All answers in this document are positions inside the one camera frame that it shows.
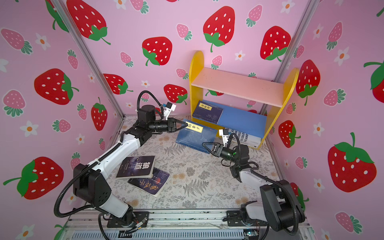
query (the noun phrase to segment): red strawberry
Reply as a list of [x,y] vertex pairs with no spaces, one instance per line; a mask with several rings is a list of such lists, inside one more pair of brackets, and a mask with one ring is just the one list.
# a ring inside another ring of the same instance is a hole
[[79,103],[79,105],[77,105],[77,111],[79,111],[78,114],[79,114],[79,117],[82,120],[86,120],[87,119],[87,110],[84,108],[84,105]]
[[320,72],[312,60],[306,60],[301,66],[296,84],[296,92],[301,98],[306,98],[304,106],[307,105],[308,96],[314,94],[320,83]]
[[103,73],[103,75],[114,94],[124,94],[126,91],[133,92],[133,90],[128,90],[128,84],[124,78],[115,74]]
[[71,124],[67,120],[62,119],[54,121],[52,127],[56,132],[66,132],[71,129]]
[[371,75],[371,90],[373,96],[384,103],[384,62],[368,62],[364,64],[364,67],[369,65],[380,65]]
[[22,108],[25,108],[25,101],[22,94],[16,90],[10,90],[3,97],[3,103],[5,107],[3,108],[6,115],[11,117],[20,116],[23,114]]
[[327,106],[333,107],[336,103],[340,104],[345,100],[346,93],[343,89],[339,88],[337,91],[335,89],[331,90],[323,100],[323,103]]
[[355,147],[355,134],[351,132],[353,145],[341,142],[328,152],[328,165],[332,181],[344,192],[353,192],[368,185],[376,177],[376,167],[368,153]]
[[301,136],[296,137],[296,128],[290,120],[281,123],[278,132],[280,139],[287,148],[295,144],[295,138],[301,138]]
[[77,69],[77,66],[79,65],[79,61],[77,61],[76,54],[72,49],[68,50],[68,62],[73,67],[73,69]]
[[80,164],[80,153],[78,152],[75,152],[73,155],[72,155],[72,159],[71,159],[71,168],[72,170]]
[[103,138],[99,139],[99,145],[100,145],[100,149],[104,151],[105,150],[105,141]]
[[81,35],[94,41],[107,36],[107,23],[102,15],[82,0],[67,0],[67,8]]
[[101,104],[100,98],[98,103],[95,103],[91,109],[91,117],[97,131],[101,131],[107,121],[108,112],[104,105]]
[[205,40],[217,47],[228,43],[235,31],[235,11],[229,6],[217,10],[204,23],[203,33]]
[[340,39],[342,33],[343,33],[343,24],[342,22],[338,22],[333,27],[332,31],[329,33],[328,42],[327,42],[328,51],[331,51],[337,45],[337,40]]
[[165,65],[172,53],[172,43],[164,36],[145,39],[142,48],[144,56],[148,58],[146,66],[148,66],[148,61],[154,65]]
[[167,98],[172,103],[182,103],[185,102],[187,105],[187,102],[185,101],[188,97],[188,92],[185,88],[179,87],[172,84],[167,84],[164,86],[164,92],[167,95]]
[[265,60],[273,60],[283,55],[291,42],[291,35],[279,26],[273,26],[264,35],[260,48],[260,57]]
[[355,231],[357,234],[362,233],[362,226],[354,216],[349,216],[345,212],[338,212],[335,214],[337,222],[348,232]]
[[59,105],[68,104],[73,97],[71,80],[60,69],[53,68],[35,79],[35,90],[43,98]]
[[38,157],[22,170],[22,176],[7,180],[3,185],[20,179],[17,191],[22,197],[37,199],[56,188],[63,180],[63,169],[47,157]]
[[20,33],[7,28],[1,28],[0,32],[12,48],[20,50],[22,53],[28,55],[32,53],[32,46],[28,41],[24,41],[24,38]]

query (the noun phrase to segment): book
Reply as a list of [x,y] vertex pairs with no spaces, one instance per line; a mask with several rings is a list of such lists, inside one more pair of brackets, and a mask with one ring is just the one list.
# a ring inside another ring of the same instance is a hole
[[207,102],[199,101],[192,116],[207,122],[217,124],[223,109]]
[[164,188],[165,183],[169,178],[169,173],[164,172],[160,169],[153,169],[152,178],[135,178],[129,179],[128,183],[149,193],[154,197],[158,197],[160,191]]
[[217,130],[192,122],[188,119],[184,119],[183,121],[188,123],[188,126],[179,131],[176,143],[199,150],[201,152],[209,153],[202,146],[202,143],[214,142]]
[[151,178],[155,156],[126,157],[120,165],[116,178]]

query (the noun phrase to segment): wall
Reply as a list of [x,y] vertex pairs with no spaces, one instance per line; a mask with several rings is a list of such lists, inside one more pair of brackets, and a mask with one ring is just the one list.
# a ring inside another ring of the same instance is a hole
[[[175,113],[190,113],[189,98],[185,98],[182,94],[180,99],[175,97],[167,99],[164,87],[171,84],[174,85],[171,86],[172,89],[178,86],[179,89],[184,88],[187,92],[189,81],[186,74],[189,72],[193,54],[197,50],[202,50],[204,53],[205,67],[217,68],[218,66],[218,70],[245,76],[257,75],[261,79],[273,80],[280,62],[277,58],[273,60],[263,58],[272,52],[269,46],[279,47],[282,50],[289,44],[289,35],[293,36],[307,5],[307,0],[294,2],[291,0],[287,2],[86,0],[85,3],[80,0],[67,0],[66,2],[74,22],[83,34],[83,39],[101,71],[114,74],[114,76],[107,75],[111,89],[115,90],[117,101],[128,114],[135,114],[135,107],[132,108],[132,106],[135,105],[138,93],[143,90],[151,91],[161,103],[169,100],[177,102]],[[216,11],[218,11],[217,16],[223,17],[218,20],[211,17]],[[268,40],[272,32],[275,34],[278,31],[280,31],[280,39],[277,40],[280,41],[277,43],[271,41],[266,47],[263,41],[264,35]],[[216,32],[220,37],[215,40],[210,34]],[[150,48],[147,45],[156,46],[155,42],[166,43],[166,45],[163,49],[159,47],[157,50],[156,47]],[[120,84],[121,88],[119,88],[117,81],[111,83],[113,77],[124,80],[127,85]],[[209,93],[206,89],[204,94],[207,95],[205,97],[207,100],[218,101],[240,109],[259,112],[262,106],[260,103],[248,104],[248,100],[233,96],[220,96],[220,94],[217,96],[217,93]],[[145,96],[142,103],[146,102],[147,98],[148,96]]]
[[[382,235],[383,7],[320,2],[286,71],[301,68],[295,107],[284,109],[271,139],[317,239]],[[364,67],[369,62],[377,63]],[[301,137],[294,144],[293,125]]]
[[[73,177],[71,166],[100,156],[119,118],[114,118],[114,108],[99,83],[90,81],[88,75],[92,73],[84,57],[65,25],[54,21],[45,1],[6,1],[0,8],[0,23],[0,96],[5,110],[1,114],[0,174],[6,184],[0,188],[6,218],[1,223],[1,236],[54,239],[66,218],[55,217],[53,206]],[[76,57],[69,58],[69,50]],[[64,73],[70,82],[64,79]],[[73,97],[69,101],[71,89]],[[106,108],[103,114],[108,113],[101,131],[91,119],[98,97]],[[78,104],[84,109],[78,111]],[[56,120],[59,126],[53,127]],[[101,147],[100,138],[104,139]],[[69,191],[61,212],[81,202]]]

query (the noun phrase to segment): white flower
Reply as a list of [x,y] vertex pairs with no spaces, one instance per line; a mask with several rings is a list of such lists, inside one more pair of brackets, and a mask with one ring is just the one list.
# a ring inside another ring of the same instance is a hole
[[21,126],[20,129],[25,131],[25,137],[28,137],[29,135],[37,135],[37,127],[39,125],[37,124],[32,124],[31,121],[26,122],[26,126]]
[[321,33],[321,31],[323,30],[323,26],[321,26],[320,25],[320,23],[319,23],[319,26],[317,26],[317,28],[315,29],[315,30],[313,30],[313,39],[315,39],[315,38],[319,38],[320,37],[320,33]]
[[335,58],[334,62],[338,62],[339,66],[341,66],[344,60],[349,59],[349,55],[347,54],[348,50],[349,50],[349,47],[344,49],[344,51],[339,49],[337,52],[337,57]]
[[150,86],[148,81],[141,81],[141,85],[144,86],[145,88],[148,88],[148,86]]
[[27,237],[32,237],[33,236],[33,231],[32,230],[33,230],[34,227],[35,227],[34,224],[32,226],[30,226],[30,227],[24,226],[22,233],[17,235],[17,237],[15,239],[25,240],[25,239],[27,239]]
[[316,180],[316,178],[314,178],[313,180],[314,180],[313,187],[317,188],[317,190],[319,190],[319,192],[321,192],[322,189],[325,189],[324,185],[321,184],[321,179]]
[[117,9],[120,9],[120,8],[122,8],[122,9],[126,9],[125,8],[125,3],[127,2],[127,0],[113,0],[115,3],[116,3],[116,8]]
[[323,127],[321,127],[321,122],[319,124],[314,124],[313,125],[313,134],[316,134],[319,135],[319,137],[321,136],[321,132],[323,132],[325,129]]
[[292,0],[288,0],[286,2],[282,2],[281,5],[283,8],[281,9],[280,13],[286,12],[288,14],[291,7],[293,7],[295,3],[293,3]]
[[81,133],[79,133],[79,137],[76,138],[77,140],[77,143],[80,145],[82,143],[84,143],[84,138],[85,136],[81,135]]
[[70,196],[67,198],[67,201],[69,202],[69,205],[72,204],[72,202],[76,201],[76,196],[71,192]]
[[5,59],[0,59],[0,71],[7,72],[5,65],[7,65],[9,62]]
[[47,42],[47,37],[46,36],[40,36],[40,34],[36,33],[36,43],[40,44],[44,50],[49,48],[51,45]]

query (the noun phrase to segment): pink strawberry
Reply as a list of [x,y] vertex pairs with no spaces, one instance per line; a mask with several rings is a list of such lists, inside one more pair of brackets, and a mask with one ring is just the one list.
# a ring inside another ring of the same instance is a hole
[[72,156],[72,159],[71,159],[71,168],[72,170],[78,165],[80,164],[80,153],[78,152],[75,152]]
[[22,53],[28,55],[32,53],[32,46],[28,41],[24,41],[24,38],[20,33],[7,28],[2,28],[0,32],[12,48],[20,50]]
[[4,97],[3,103],[6,105],[3,109],[6,115],[19,117],[23,114],[22,108],[25,108],[25,101],[22,94],[16,90],[10,90]]
[[68,130],[71,129],[71,125],[69,122],[67,122],[67,120],[65,119],[62,119],[62,120],[56,120],[53,122],[53,130],[55,130],[56,132],[60,131],[60,132],[66,132]]
[[218,69],[218,67],[223,63],[223,56],[217,55],[212,59],[211,68],[214,70]]
[[126,66],[133,67],[132,58],[128,54],[126,54],[125,52],[120,53],[120,59],[122,62],[125,63]]
[[182,79],[188,79],[189,78],[187,71],[185,71],[184,69],[178,68],[178,69],[176,69],[176,73],[179,76],[179,78],[182,78]]
[[99,145],[100,145],[100,149],[104,151],[105,150],[105,141],[103,138],[99,139]]
[[345,212],[338,212],[335,214],[335,218],[337,222],[348,232],[355,231],[357,234],[362,233],[362,226],[359,224],[359,220],[357,220],[354,216],[349,216]]
[[79,114],[79,117],[82,120],[86,120],[87,119],[87,110],[84,108],[84,105],[79,103],[79,105],[77,105],[77,111],[79,111],[78,114]]
[[188,27],[184,24],[178,24],[176,26],[177,34],[179,37],[184,38],[184,40],[189,41],[192,39],[192,33],[189,31]]
[[247,26],[249,28],[253,27],[253,25],[256,24],[256,22],[260,19],[262,16],[262,11],[263,11],[263,6],[257,5],[254,7],[252,10],[249,11],[248,13],[248,18],[247,18]]
[[336,103],[340,104],[342,101],[344,101],[345,96],[346,93],[343,89],[339,88],[337,91],[333,89],[324,97],[323,102],[325,105],[333,107],[336,105]]
[[331,51],[337,45],[337,40],[340,39],[342,33],[343,33],[343,23],[338,22],[333,27],[332,31],[329,33],[328,42],[327,42],[328,51]]

